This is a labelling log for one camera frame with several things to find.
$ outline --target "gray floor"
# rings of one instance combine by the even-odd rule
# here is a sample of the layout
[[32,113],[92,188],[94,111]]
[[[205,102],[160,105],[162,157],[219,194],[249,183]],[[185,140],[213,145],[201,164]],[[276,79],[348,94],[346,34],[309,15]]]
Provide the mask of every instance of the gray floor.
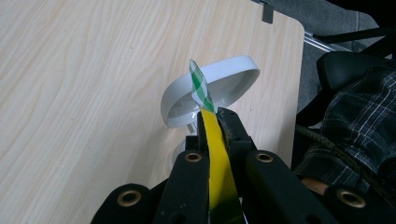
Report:
[[[373,19],[363,13],[344,10],[325,0],[272,0],[274,9],[299,21],[306,32],[318,35],[335,35],[375,28]],[[373,43],[373,39],[348,42],[341,46],[359,51]],[[325,51],[304,43],[298,111],[318,93],[317,59]]]

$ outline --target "person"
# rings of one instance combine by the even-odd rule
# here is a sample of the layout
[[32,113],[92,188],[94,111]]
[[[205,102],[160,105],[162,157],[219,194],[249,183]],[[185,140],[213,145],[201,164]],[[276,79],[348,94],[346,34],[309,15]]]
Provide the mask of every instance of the person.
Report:
[[[370,67],[361,79],[338,91],[319,134],[396,187],[396,60]],[[331,148],[314,142],[294,172],[321,195],[331,185],[367,192],[370,181],[352,166]]]

